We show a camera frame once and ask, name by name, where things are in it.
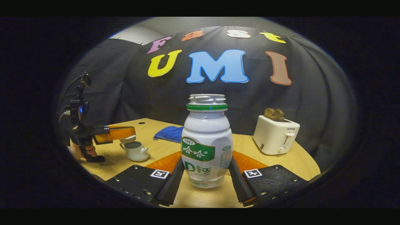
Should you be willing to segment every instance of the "human hand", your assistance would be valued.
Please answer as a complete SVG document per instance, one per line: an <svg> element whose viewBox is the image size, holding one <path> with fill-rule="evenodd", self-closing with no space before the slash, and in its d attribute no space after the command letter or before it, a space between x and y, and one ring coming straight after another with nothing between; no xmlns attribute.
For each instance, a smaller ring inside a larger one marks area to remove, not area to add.
<svg viewBox="0 0 400 225"><path fill-rule="evenodd" d="M80 159L80 158L85 157L85 156L83 156L82 152L80 151L79 145L71 143L71 146L67 146L67 147L70 150L71 154L75 157L75 159ZM89 155L91 155L93 157L97 156L96 148L95 148L95 146L93 146L93 143L90 146L86 146L85 149Z"/></svg>

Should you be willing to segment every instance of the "table surface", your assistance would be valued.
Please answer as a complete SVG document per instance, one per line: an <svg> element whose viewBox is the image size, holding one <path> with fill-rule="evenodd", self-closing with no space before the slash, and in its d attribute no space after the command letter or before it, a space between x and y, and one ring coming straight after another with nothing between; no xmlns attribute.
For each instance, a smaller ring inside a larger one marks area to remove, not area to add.
<svg viewBox="0 0 400 225"><path fill-rule="evenodd" d="M168 126L181 127L171 123L156 121L152 119L138 119L114 124L118 126L134 126L136 140L144 147L149 148L150 157L143 162L133 162L126 157L125 151L120 147L120 141L104 145L95 145L98 155L106 158L104 163L88 163L80 159L79 163L91 174L109 180L132 165L146 166L165 156L180 151L180 143L162 139L153 140L154 135ZM320 169L313 158L295 141L288 151L283 155L266 155L262 153L255 144L251 135L233 134L233 150L243 153L267 166L282 165L291 172L306 181L311 180L318 174ZM213 189L199 189L189 183L188 176L184 172L180 182L174 204L169 208L243 208L238 202L236 192L233 188L232 178L225 176L222 184Z"/></svg>

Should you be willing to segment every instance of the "yellow letter u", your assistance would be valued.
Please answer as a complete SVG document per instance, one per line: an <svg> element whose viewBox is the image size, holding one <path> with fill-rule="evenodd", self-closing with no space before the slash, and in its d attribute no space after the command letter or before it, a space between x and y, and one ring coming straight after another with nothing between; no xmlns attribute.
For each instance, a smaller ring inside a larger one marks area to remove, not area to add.
<svg viewBox="0 0 400 225"><path fill-rule="evenodd" d="M165 65L164 68L162 68L162 69L158 69L158 65L160 63L160 60L165 55L159 55L159 56L152 58L151 64L149 66L149 71L147 72L147 74L150 77L157 77L157 76L162 76L162 75L168 73L173 68L175 61L176 61L176 57L178 56L178 54L180 52L182 52L182 50L176 50L176 51L168 53L168 55L170 57L168 58L167 65Z"/></svg>

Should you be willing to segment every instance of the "blue towel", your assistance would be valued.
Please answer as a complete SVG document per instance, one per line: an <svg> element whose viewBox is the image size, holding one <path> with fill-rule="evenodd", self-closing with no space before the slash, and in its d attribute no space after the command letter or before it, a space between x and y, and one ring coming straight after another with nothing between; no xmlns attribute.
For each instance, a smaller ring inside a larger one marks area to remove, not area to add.
<svg viewBox="0 0 400 225"><path fill-rule="evenodd" d="M153 139L157 140L158 138L161 138L164 140L180 143L180 140L182 138L182 130L183 127L174 127L174 126L166 127L158 131L154 135Z"/></svg>

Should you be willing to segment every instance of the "letter m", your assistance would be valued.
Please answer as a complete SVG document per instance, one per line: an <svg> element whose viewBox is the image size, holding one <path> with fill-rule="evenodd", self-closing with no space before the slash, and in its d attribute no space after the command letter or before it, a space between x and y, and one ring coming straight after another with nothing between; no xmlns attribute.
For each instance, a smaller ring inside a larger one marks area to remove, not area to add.
<svg viewBox="0 0 400 225"><path fill-rule="evenodd" d="M225 73L220 78L223 82L246 83L249 78L244 75L242 61L242 56L245 53L242 50L226 50L215 61L207 52L194 52L189 55L192 58L192 70L186 82L203 82L205 78L201 75L201 69L203 69L210 81L214 81L222 68L225 68Z"/></svg>

